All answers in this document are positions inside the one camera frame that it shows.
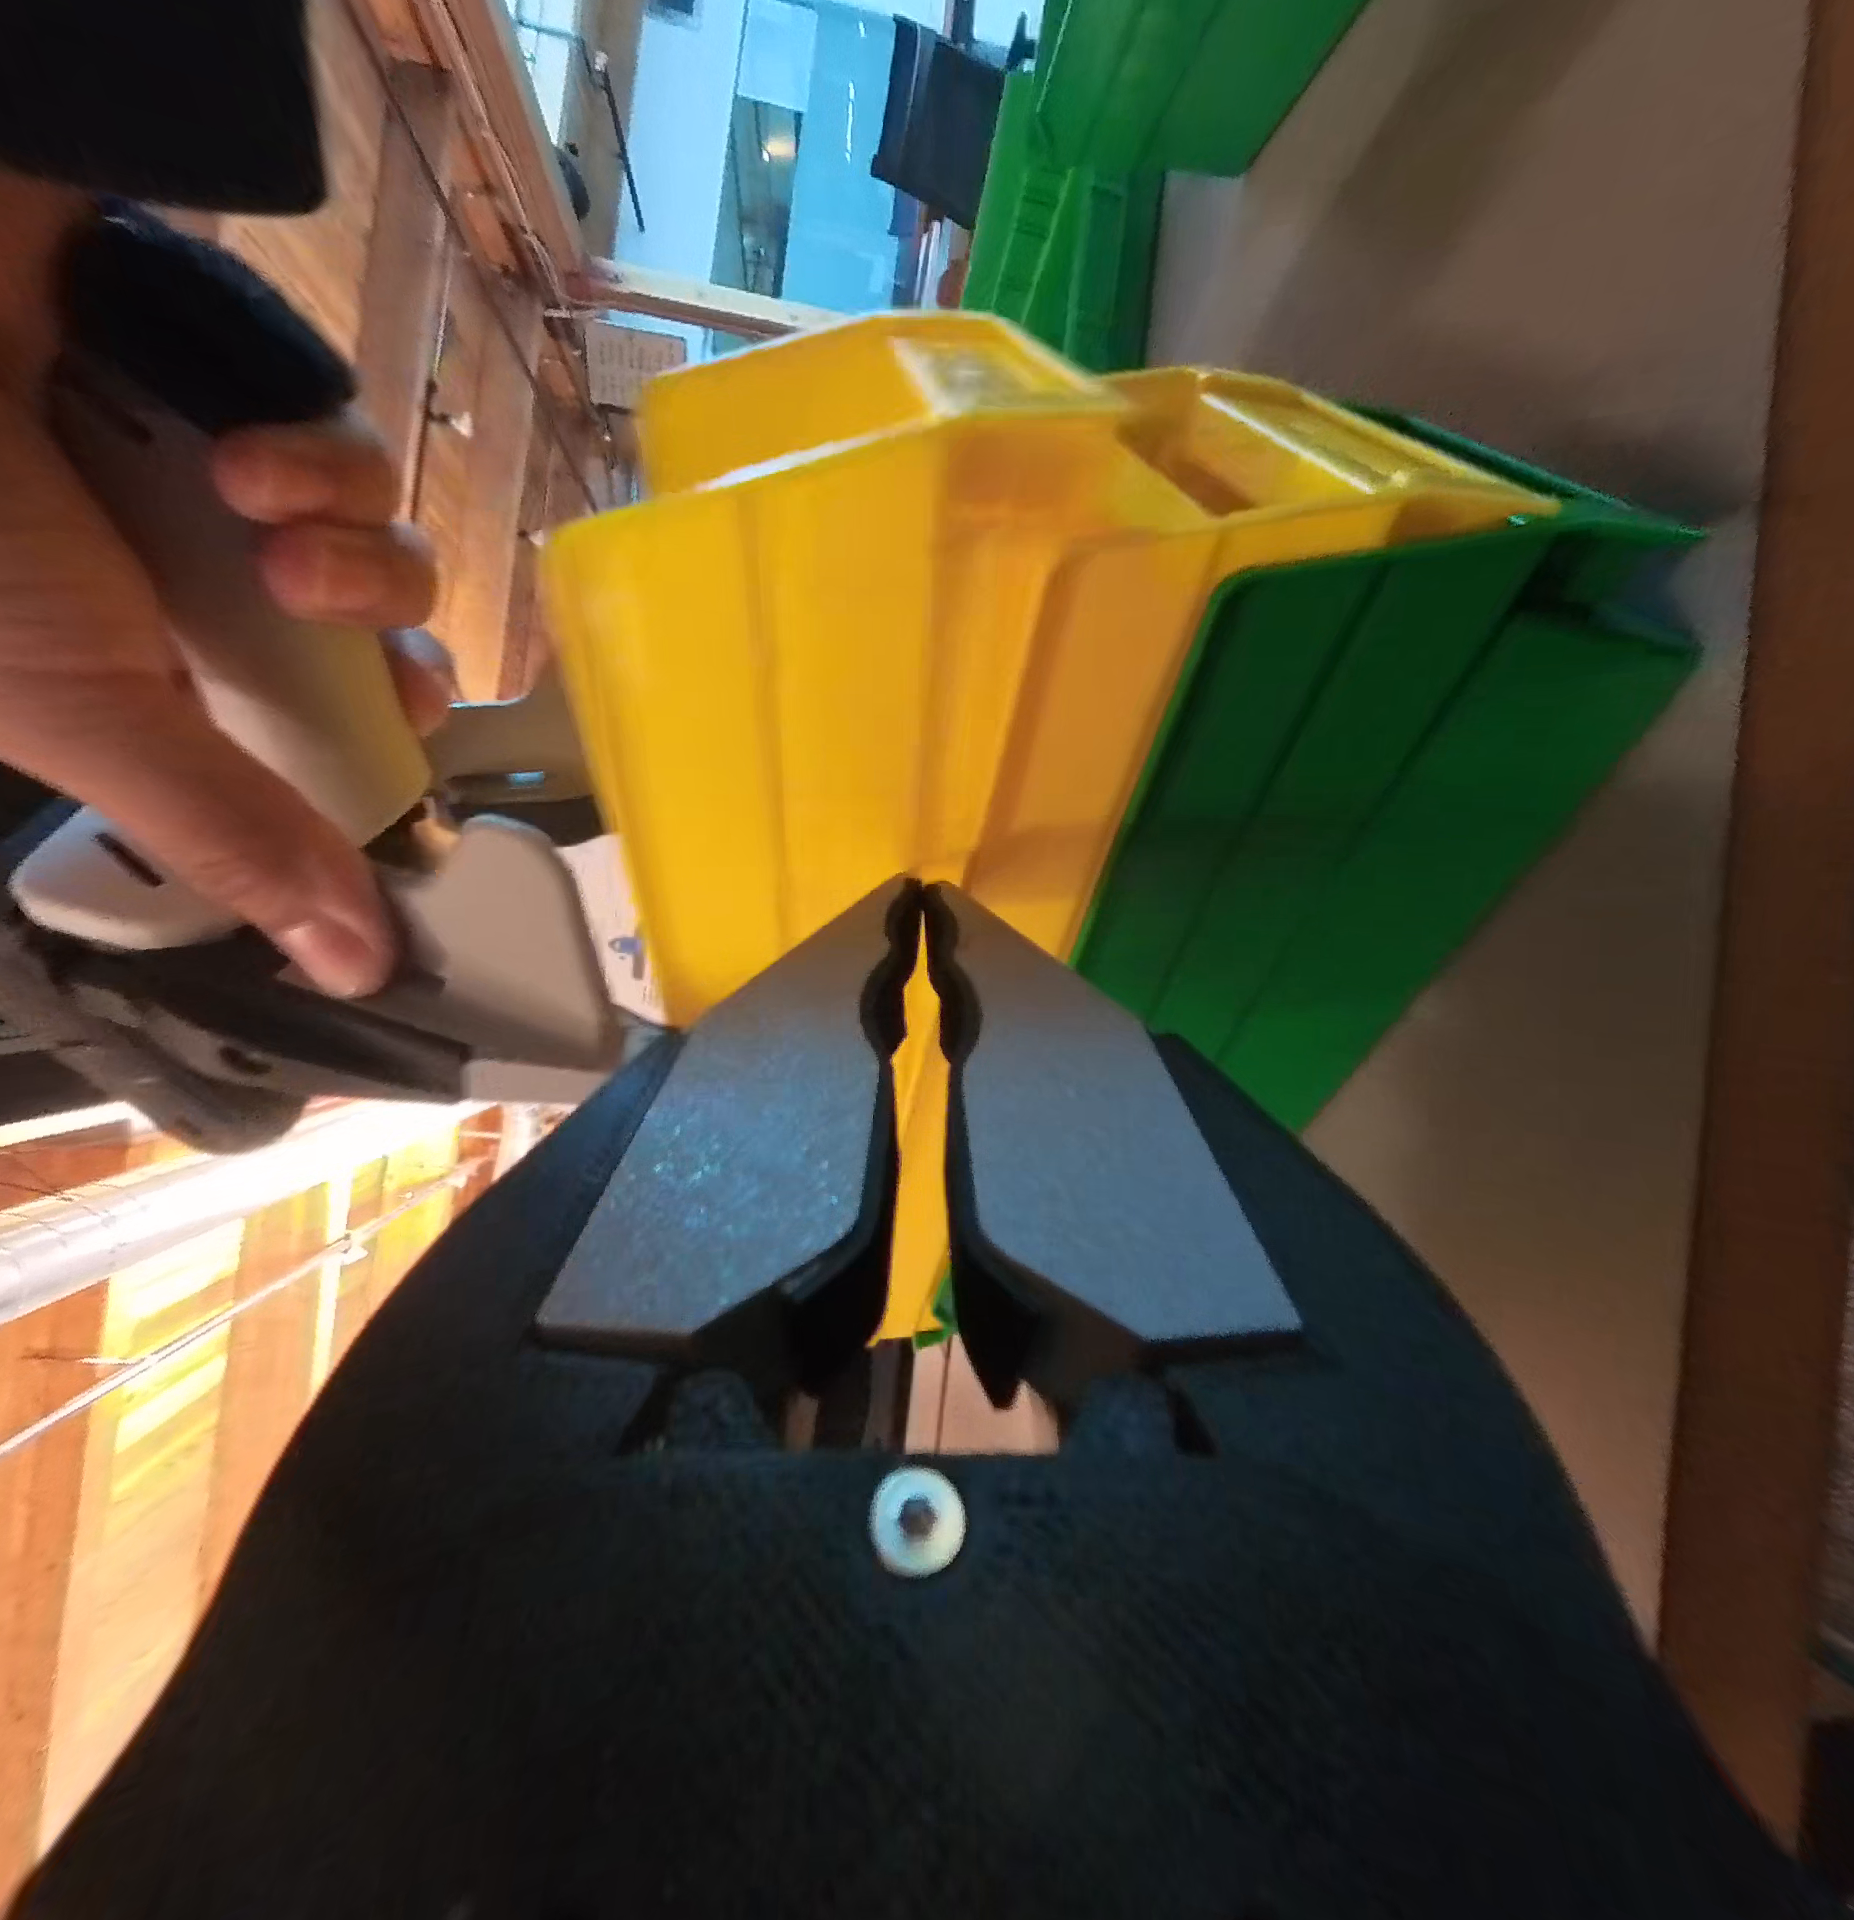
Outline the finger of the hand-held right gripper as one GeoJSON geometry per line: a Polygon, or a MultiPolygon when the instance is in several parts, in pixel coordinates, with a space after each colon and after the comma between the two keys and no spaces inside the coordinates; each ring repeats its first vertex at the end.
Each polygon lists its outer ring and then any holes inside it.
{"type": "Polygon", "coordinates": [[[660,1042],[609,995],[577,878],[543,832],[474,818],[392,872],[392,1021],[446,1044],[455,1094],[575,1105],[660,1042]]]}
{"type": "Polygon", "coordinates": [[[431,790],[455,807],[565,805],[593,794],[559,682],[538,682],[508,701],[457,703],[422,750],[431,790]]]}

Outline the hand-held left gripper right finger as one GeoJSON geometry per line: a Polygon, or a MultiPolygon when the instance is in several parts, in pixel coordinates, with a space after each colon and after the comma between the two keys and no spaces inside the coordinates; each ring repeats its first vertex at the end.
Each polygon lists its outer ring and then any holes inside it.
{"type": "Polygon", "coordinates": [[[947,1273],[990,1405],[1293,1349],[1300,1310],[1147,1029],[961,889],[921,893],[947,1273]]]}

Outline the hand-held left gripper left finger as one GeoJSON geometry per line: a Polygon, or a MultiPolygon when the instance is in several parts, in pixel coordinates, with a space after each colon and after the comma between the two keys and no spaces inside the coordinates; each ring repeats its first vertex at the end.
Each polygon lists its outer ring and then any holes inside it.
{"type": "Polygon", "coordinates": [[[730,1372],[768,1405],[826,1393],[869,1347],[921,909],[891,876],[678,1040],[536,1312],[542,1345],[730,1372]]]}

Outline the yellow plastic bin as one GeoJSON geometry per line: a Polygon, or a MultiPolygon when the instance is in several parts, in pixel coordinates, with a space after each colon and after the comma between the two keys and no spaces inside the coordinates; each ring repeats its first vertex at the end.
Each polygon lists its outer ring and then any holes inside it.
{"type": "Polygon", "coordinates": [[[1225,563],[1387,547],[1393,494],[986,313],[864,317],[647,385],[639,502],[547,622],[644,961],[698,1021],[898,875],[1050,955],[1103,878],[1225,563]]]}

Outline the green plastic bin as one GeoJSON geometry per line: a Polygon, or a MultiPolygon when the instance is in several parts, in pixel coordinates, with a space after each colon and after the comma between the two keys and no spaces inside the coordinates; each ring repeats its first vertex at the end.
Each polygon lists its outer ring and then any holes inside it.
{"type": "Polygon", "coordinates": [[[1656,728],[1709,528],[1404,413],[1222,370],[1393,496],[1387,544],[1228,561],[1066,956],[1302,1135],[1656,728]]]}
{"type": "Polygon", "coordinates": [[[1003,83],[960,304],[1085,373],[1140,370],[1166,179],[1058,164],[1035,92],[1027,69],[1003,83]]]}
{"type": "Polygon", "coordinates": [[[1068,171],[1239,179],[1364,2],[1066,2],[1041,26],[1034,122],[1068,171]]]}

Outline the person's right hand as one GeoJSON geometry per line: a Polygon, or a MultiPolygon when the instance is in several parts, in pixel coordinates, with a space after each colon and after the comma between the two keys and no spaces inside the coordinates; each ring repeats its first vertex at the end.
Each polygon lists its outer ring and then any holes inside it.
{"type": "MultiPolygon", "coordinates": [[[[370,997],[399,943],[363,854],[216,728],[145,571],[49,428],[62,270],[91,219],[75,189],[0,167],[0,763],[95,809],[318,991],[370,997]]],[[[420,629],[434,555],[368,419],[241,430],[209,476],[255,526],[270,597],[376,631],[411,728],[437,728],[457,687],[420,629]]]]}

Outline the grey metal pipe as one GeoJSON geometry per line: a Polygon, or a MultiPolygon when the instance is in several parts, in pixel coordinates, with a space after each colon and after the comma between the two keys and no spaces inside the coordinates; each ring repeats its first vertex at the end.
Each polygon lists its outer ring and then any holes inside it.
{"type": "Polygon", "coordinates": [[[0,1331],[362,1165],[447,1141],[477,1107],[358,1109],[237,1157],[141,1166],[0,1213],[0,1331]]]}

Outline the black monitor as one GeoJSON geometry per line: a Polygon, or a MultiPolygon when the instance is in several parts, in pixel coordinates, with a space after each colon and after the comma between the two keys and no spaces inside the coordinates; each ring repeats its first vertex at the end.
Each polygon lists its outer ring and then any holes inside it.
{"type": "Polygon", "coordinates": [[[891,53],[869,176],[937,220],[974,231],[1009,66],[907,19],[891,53]]]}

